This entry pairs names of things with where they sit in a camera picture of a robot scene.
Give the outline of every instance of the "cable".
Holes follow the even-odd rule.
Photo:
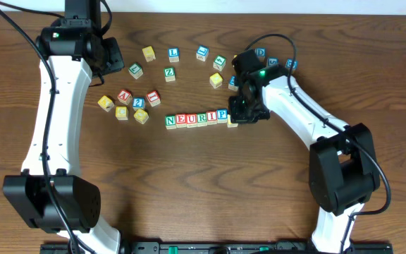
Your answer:
[[[107,31],[109,31],[109,28],[111,28],[112,24],[112,11],[109,8],[109,5],[106,3],[106,0],[101,0],[103,3],[104,7],[106,7],[107,13],[109,14],[109,20],[107,21],[106,25],[101,29],[101,35],[105,35]]]
[[[356,140],[351,138],[343,130],[339,129],[337,126],[330,123],[329,119],[325,119],[323,116],[319,115],[319,113],[317,113],[313,108],[311,108],[296,93],[296,91],[295,91],[296,88],[291,85],[290,77],[291,77],[291,74],[293,72],[293,67],[294,67],[295,60],[297,58],[297,47],[295,46],[294,42],[289,37],[287,37],[286,35],[282,35],[282,34],[263,35],[263,36],[257,38],[256,40],[254,40],[252,43],[250,43],[245,48],[245,50],[248,50],[251,46],[253,46],[253,44],[255,44],[259,40],[262,40],[262,39],[267,38],[267,37],[281,37],[281,38],[287,40],[291,44],[291,46],[293,47],[293,51],[294,51],[294,53],[293,53],[293,61],[291,62],[291,65],[290,65],[290,68],[289,68],[289,73],[288,73],[288,87],[289,87],[289,90],[290,90],[291,94],[295,97],[295,99],[297,99],[298,102],[300,102],[300,104],[302,104],[308,111],[310,111],[313,115],[315,115],[320,121],[322,121],[325,125],[327,125],[328,127],[332,128],[333,130],[338,132],[341,136],[343,136],[345,139],[347,139],[353,146],[355,146],[360,152],[362,152],[367,157],[367,159],[370,162],[372,162],[372,164],[376,167],[377,171],[380,174],[381,180],[383,181],[383,184],[385,186],[386,201],[385,201],[385,204],[383,205],[382,208],[380,208],[378,210],[366,211],[366,212],[353,212],[352,214],[349,215],[349,222],[348,222],[347,227],[345,229],[344,237],[343,237],[343,239],[341,241],[340,253],[343,253],[344,252],[344,242],[345,242],[345,239],[347,238],[348,231],[350,230],[350,226],[351,226],[352,222],[355,220],[355,216],[381,214],[382,212],[385,212],[389,208],[389,206],[391,204],[391,189],[390,189],[390,186],[389,186],[388,179],[386,178],[386,175],[383,172],[383,169],[380,167],[379,163],[371,156],[371,154],[363,147],[363,145],[361,145]]]
[[[9,24],[11,24],[15,30],[17,30],[26,40],[27,42],[31,45],[31,47],[34,49],[35,53],[39,56],[40,60],[44,64],[48,75],[49,79],[51,81],[51,90],[50,90],[50,99],[49,99],[49,106],[48,106],[48,112],[47,112],[47,120],[45,123],[45,129],[43,133],[43,141],[42,141],[42,167],[43,167],[43,174],[45,177],[46,181],[46,188],[47,188],[47,193],[49,198],[51,199],[51,203],[53,204],[54,208],[56,208],[57,213],[59,214],[59,217],[61,218],[64,227],[66,228],[68,234],[70,235],[70,240],[72,241],[73,246],[75,246],[75,249],[79,252],[79,244],[78,244],[78,239],[76,235],[73,233],[70,225],[68,224],[68,220],[62,210],[62,208],[59,206],[59,203],[57,202],[56,196],[54,195],[53,188],[51,187],[51,178],[49,177],[48,173],[48,154],[47,154],[47,149],[48,149],[48,136],[49,136],[49,128],[51,125],[51,115],[53,113],[53,106],[54,106],[54,99],[56,97],[56,79],[53,76],[53,73],[51,71],[51,68],[49,67],[49,64],[47,63],[47,60],[42,56],[42,53],[40,50],[37,48],[35,43],[29,38],[29,36],[21,29],[11,18],[9,18],[3,11],[0,9],[0,15],[3,17]]]
[[[7,4],[4,2],[0,1],[0,5],[5,6],[5,7],[9,7],[15,10],[19,10],[19,11],[24,11],[27,13],[33,13],[33,14],[41,14],[41,15],[48,15],[48,16],[55,16],[57,18],[63,18],[62,15],[57,14],[57,13],[52,13],[52,12],[48,12],[48,11],[35,11],[35,10],[30,10],[30,9],[26,9],[26,8],[22,8],[22,7],[18,7],[18,6],[13,6],[11,4]]]

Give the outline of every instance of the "wooden tabletop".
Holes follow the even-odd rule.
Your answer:
[[[31,38],[54,18],[10,13]],[[308,15],[209,15],[115,13],[107,36],[118,40],[126,66],[139,62],[135,80],[123,69],[90,88],[80,136],[82,177],[101,191],[101,213],[124,234],[163,241],[277,241],[309,238],[318,205],[308,187],[308,151],[277,116],[254,125],[225,124],[167,131],[164,116],[227,107],[234,74],[221,72],[213,89],[217,54],[231,61],[254,38],[280,32],[299,49],[298,83],[323,108],[351,125],[364,123],[374,137],[393,201],[381,215],[359,218],[355,241],[390,241],[406,253],[406,17]],[[195,52],[210,49],[206,62]],[[147,63],[142,48],[153,46]],[[269,38],[257,44],[283,63],[290,46]],[[179,47],[180,62],[167,49]],[[3,177],[19,174],[32,138],[39,99],[39,59],[0,18],[0,253],[38,253],[45,241],[63,241],[29,229],[2,194]],[[166,83],[163,68],[177,81]],[[152,90],[161,105],[147,106],[150,119],[120,122],[97,105],[120,89],[134,96]],[[382,206],[376,191],[366,210]]]

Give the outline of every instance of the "letter on block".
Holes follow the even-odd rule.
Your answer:
[[[214,87],[214,89],[218,88],[222,85],[223,78],[220,74],[216,73],[209,77],[209,83]]]
[[[226,123],[226,122],[228,122],[228,110],[217,109],[217,123]]]
[[[166,116],[166,128],[167,130],[176,129],[175,116]]]
[[[186,114],[177,114],[176,119],[176,128],[186,128]]]
[[[266,58],[266,49],[265,48],[257,48],[254,50],[254,52],[257,54],[258,59],[263,62],[264,59]]]
[[[178,48],[168,49],[168,60],[171,63],[180,61],[180,50]]]
[[[154,50],[153,50],[152,46],[148,46],[146,48],[143,48],[142,52],[144,53],[145,60],[147,60],[147,62],[153,61],[153,60],[156,59],[156,56],[154,55]]]
[[[139,109],[135,112],[134,118],[139,123],[144,124],[148,120],[149,116],[148,113],[145,112],[145,110]]]
[[[206,113],[197,114],[197,127],[208,126]]]
[[[140,67],[140,65],[138,63],[134,63],[130,67],[129,71],[130,71],[131,76],[134,77],[135,79],[140,78],[140,76],[144,74],[144,71],[142,71],[142,67]]]
[[[166,76],[166,82],[176,80],[174,67],[164,68],[164,75]]]
[[[128,108],[126,107],[116,107],[116,118],[118,120],[128,120]]]
[[[215,69],[222,71],[223,67],[225,67],[226,64],[226,58],[223,56],[217,56],[216,59],[214,59],[214,64],[212,65]]]
[[[274,64],[278,64],[278,58],[269,57],[269,58],[267,59],[267,66],[269,67],[269,66],[272,66],[272,65],[274,65]]]
[[[234,128],[238,127],[239,123],[231,123],[231,115],[228,115],[228,122],[226,122],[227,127]]]
[[[98,105],[106,110],[106,112],[111,111],[111,109],[113,108],[113,102],[111,99],[109,99],[106,95],[104,95],[101,99],[99,99],[98,101]]]
[[[137,111],[138,109],[145,109],[145,99],[144,98],[134,98],[133,99],[133,109]]]
[[[161,104],[161,98],[159,98],[158,92],[156,91],[149,93],[147,99],[152,107]]]
[[[186,125],[188,128],[197,127],[197,114],[187,114]]]
[[[217,124],[217,111],[206,112],[207,115],[207,125]]]
[[[206,61],[206,58],[208,58],[209,55],[209,49],[207,47],[200,46],[198,47],[197,50],[197,59]]]
[[[117,98],[118,98],[118,101],[120,101],[124,105],[128,105],[131,102],[131,100],[133,99],[133,96],[127,90],[121,90],[120,93],[118,94]]]
[[[228,85],[228,89],[237,91],[239,90],[238,84],[236,83],[236,76],[232,76],[230,79],[230,84]]]
[[[293,60],[292,60],[292,59],[288,59],[288,60],[286,61],[286,68],[290,68],[290,65],[291,65],[292,63],[293,63]],[[294,72],[295,70],[297,70],[297,60],[295,60],[295,62],[294,62],[293,72]]]

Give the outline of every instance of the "white wall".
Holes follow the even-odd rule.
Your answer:
[[[43,11],[63,11],[64,3],[64,0],[2,1]],[[123,12],[406,15],[406,0],[107,0],[107,2],[112,11]]]

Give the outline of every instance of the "toy block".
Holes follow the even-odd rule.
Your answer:
[[[269,57],[267,59],[267,67],[272,66],[274,64],[278,64],[278,58],[275,57]]]
[[[228,85],[229,90],[237,91],[239,90],[238,84],[236,83],[236,76],[232,76],[230,79],[230,84]]]
[[[209,49],[207,47],[199,46],[197,49],[197,59],[206,61],[206,58],[208,58],[209,55]]]
[[[148,120],[149,116],[148,113],[145,112],[145,110],[138,109],[134,114],[134,118],[139,123],[144,124]]]
[[[166,82],[175,81],[175,69],[174,67],[164,68],[164,75],[166,76]]]
[[[266,49],[265,48],[257,48],[254,50],[256,55],[258,56],[258,59],[263,62],[264,59],[266,58]]]
[[[137,111],[138,109],[145,109],[145,99],[144,98],[134,98],[133,99],[133,109]]]
[[[290,65],[293,63],[293,60],[292,59],[288,59],[287,61],[286,61],[286,68],[290,68]],[[293,72],[295,71],[295,70],[297,70],[297,64],[298,64],[298,62],[297,62],[297,60],[295,60],[295,62],[294,62],[294,67],[293,67]]]
[[[159,98],[158,92],[156,91],[149,93],[147,99],[152,107],[161,104],[161,98]]]
[[[186,128],[186,114],[177,114],[176,119],[176,128]]]
[[[156,56],[154,55],[154,50],[153,50],[152,46],[148,46],[146,48],[143,48],[142,52],[144,53],[145,60],[147,60],[147,62],[153,61],[153,60],[156,59]]]
[[[209,111],[206,112],[207,116],[207,125],[217,124],[217,111]]]
[[[228,115],[228,121],[226,122],[227,127],[234,128],[238,127],[239,123],[231,123],[231,115]]]
[[[222,71],[223,67],[225,67],[226,58],[223,56],[218,55],[216,59],[214,59],[214,64],[212,65],[215,69]]]
[[[228,110],[217,109],[217,123],[226,123],[226,122],[228,122]]]
[[[98,101],[98,105],[106,110],[106,112],[111,111],[111,109],[113,108],[114,104],[112,102],[112,99],[109,99],[106,95],[104,95],[101,99],[99,99]]]
[[[197,127],[208,126],[206,113],[197,114]]]
[[[167,130],[176,129],[175,116],[166,116],[166,128]]]
[[[130,74],[132,77],[135,79],[140,78],[141,75],[144,74],[144,71],[142,70],[142,67],[140,67],[139,64],[134,63],[130,68],[129,68]]]
[[[178,48],[168,49],[168,60],[171,63],[180,61],[180,50]]]
[[[124,105],[128,105],[133,99],[133,96],[127,90],[121,90],[117,98],[119,102],[123,103]]]
[[[126,107],[116,107],[116,118],[118,120],[128,120],[128,108]]]
[[[220,74],[215,73],[211,77],[209,77],[209,83],[214,87],[214,89],[218,88],[222,85],[223,78]]]
[[[186,114],[186,127],[197,127],[197,114]]]

